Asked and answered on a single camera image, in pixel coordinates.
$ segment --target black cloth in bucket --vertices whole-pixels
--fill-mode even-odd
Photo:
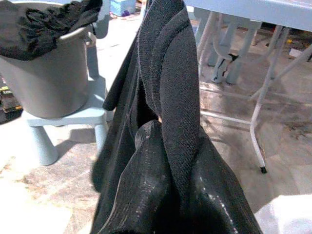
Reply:
[[[0,1],[0,55],[33,60],[57,47],[57,39],[97,21],[102,0],[73,1],[44,11]]]

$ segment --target concrete floor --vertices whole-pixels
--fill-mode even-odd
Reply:
[[[98,40],[100,74],[111,86],[139,26],[138,17],[110,22],[109,34]],[[244,32],[239,31],[234,48]],[[251,48],[263,53],[265,41]],[[290,60],[280,58],[277,70]],[[263,82],[268,62],[244,66],[238,85],[211,84],[204,68],[200,86],[251,94]],[[276,83],[259,117],[257,139],[268,173],[261,174],[246,125],[211,117],[201,124],[237,175],[254,212],[279,195],[312,194],[312,63],[303,63]],[[201,108],[249,120],[254,103],[200,92]],[[94,130],[88,125],[46,127],[61,158],[38,166],[32,158],[27,126],[20,118],[0,126],[0,233],[87,234],[98,194],[90,181],[96,159]]]

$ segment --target chair leg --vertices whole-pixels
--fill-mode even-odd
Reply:
[[[106,121],[104,121],[103,124],[96,125],[94,130],[96,134],[97,150],[101,150],[104,146],[108,132],[108,126]]]
[[[59,158],[58,152],[42,126],[30,127],[33,148],[40,165],[50,165]]]

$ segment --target blue box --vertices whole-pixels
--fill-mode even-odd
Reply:
[[[121,16],[124,11],[133,14],[136,11],[136,0],[111,0],[111,11]]]

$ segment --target white cloth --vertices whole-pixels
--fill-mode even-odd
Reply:
[[[264,234],[312,234],[312,195],[279,196],[255,217]]]

